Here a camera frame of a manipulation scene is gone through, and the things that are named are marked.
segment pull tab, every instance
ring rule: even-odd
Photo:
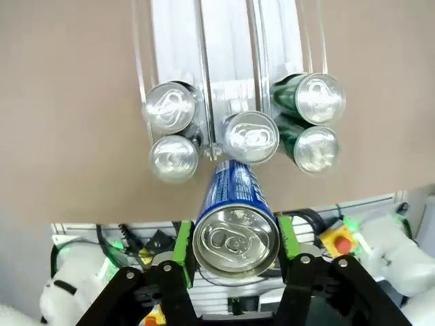
[[[230,133],[231,143],[243,149],[264,149],[273,146],[273,130],[259,124],[238,124]]]
[[[210,232],[210,243],[220,253],[241,255],[249,250],[249,239],[246,235],[226,228],[216,228]]]
[[[182,111],[183,94],[179,90],[169,90],[151,108],[151,113],[158,116],[167,126],[174,126]]]
[[[310,106],[314,108],[314,110],[325,109],[327,106],[331,105],[331,101],[333,101],[332,92],[323,80],[311,80],[308,91],[310,94]]]

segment aluminum can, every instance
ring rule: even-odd
[[[336,166],[340,143],[334,131],[283,116],[278,117],[277,126],[285,154],[300,170],[314,175]]]
[[[145,114],[153,130],[175,134],[186,128],[195,114],[194,88],[180,81],[156,86],[147,94]]]
[[[275,122],[266,114],[246,111],[228,117],[224,122],[224,151],[246,164],[267,161],[279,145]]]
[[[235,160],[217,166],[192,243],[199,264],[224,278],[253,277],[274,262],[276,219],[249,166]]]
[[[273,100],[291,117],[317,126],[329,125],[343,114],[344,90],[331,75],[291,75],[271,88]]]
[[[179,135],[165,136],[151,148],[150,160],[152,171],[160,180],[181,183],[195,173],[198,145]]]

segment blue can label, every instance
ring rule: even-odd
[[[197,221],[227,204],[246,204],[275,220],[251,168],[235,160],[217,166]]]

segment red button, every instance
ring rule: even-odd
[[[337,236],[335,238],[334,244],[337,251],[342,255],[346,253],[350,253],[352,250],[352,242],[348,238],[345,238],[344,236]]]

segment can lid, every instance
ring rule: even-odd
[[[276,152],[278,145],[278,127],[262,112],[239,113],[230,117],[225,125],[224,149],[242,163],[265,162]]]
[[[306,129],[294,146],[294,161],[307,173],[329,170],[338,160],[340,144],[331,129],[311,127]]]
[[[259,275],[278,254],[278,231],[272,219],[243,205],[218,209],[201,220],[197,228],[195,257],[218,276]]]
[[[198,166],[198,150],[188,139],[171,135],[161,138],[151,148],[153,173],[166,182],[178,183],[189,179]]]
[[[193,94],[175,82],[161,84],[147,94],[146,114],[150,124],[163,134],[183,130],[195,114]]]
[[[345,92],[331,75],[307,75],[296,90],[299,114],[315,125],[330,124],[339,119],[346,105]]]

